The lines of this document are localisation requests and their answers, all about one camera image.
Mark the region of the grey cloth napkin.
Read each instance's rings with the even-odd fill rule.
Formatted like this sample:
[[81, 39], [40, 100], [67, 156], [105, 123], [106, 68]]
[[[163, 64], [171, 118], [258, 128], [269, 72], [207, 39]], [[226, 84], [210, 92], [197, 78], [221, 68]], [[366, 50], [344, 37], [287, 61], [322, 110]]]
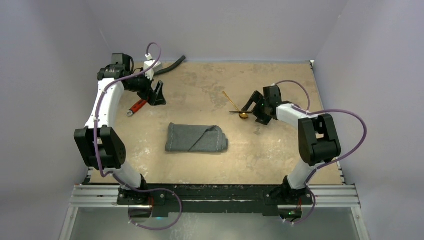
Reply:
[[186, 125], [170, 123], [167, 129], [166, 152], [221, 153], [229, 148], [229, 140], [217, 125]]

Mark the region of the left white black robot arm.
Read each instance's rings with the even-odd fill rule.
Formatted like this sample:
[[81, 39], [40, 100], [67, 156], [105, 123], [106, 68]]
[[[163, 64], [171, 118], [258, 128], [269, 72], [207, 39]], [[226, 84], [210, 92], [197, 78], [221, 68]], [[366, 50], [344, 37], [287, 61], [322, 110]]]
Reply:
[[124, 53], [114, 53], [111, 63], [97, 73], [96, 100], [83, 128], [74, 131], [74, 140], [86, 166], [103, 177], [118, 180], [119, 205], [142, 205], [154, 200], [144, 176], [126, 161], [124, 142], [114, 129], [119, 102], [124, 91], [134, 92], [151, 106], [166, 105], [163, 82], [154, 82], [155, 68], [160, 62], [150, 53], [139, 73], [135, 73], [134, 59]]

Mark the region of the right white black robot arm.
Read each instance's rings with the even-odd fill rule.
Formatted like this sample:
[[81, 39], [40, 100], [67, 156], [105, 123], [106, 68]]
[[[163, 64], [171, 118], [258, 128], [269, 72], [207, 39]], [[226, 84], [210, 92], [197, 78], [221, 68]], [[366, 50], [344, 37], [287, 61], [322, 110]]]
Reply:
[[250, 110], [256, 122], [268, 125], [271, 120], [289, 124], [297, 129], [300, 159], [282, 184], [265, 193], [272, 203], [294, 203], [307, 195], [308, 183], [319, 167], [341, 154], [341, 144], [330, 114], [310, 113], [282, 99], [278, 86], [266, 86], [263, 92], [254, 91], [242, 108]]

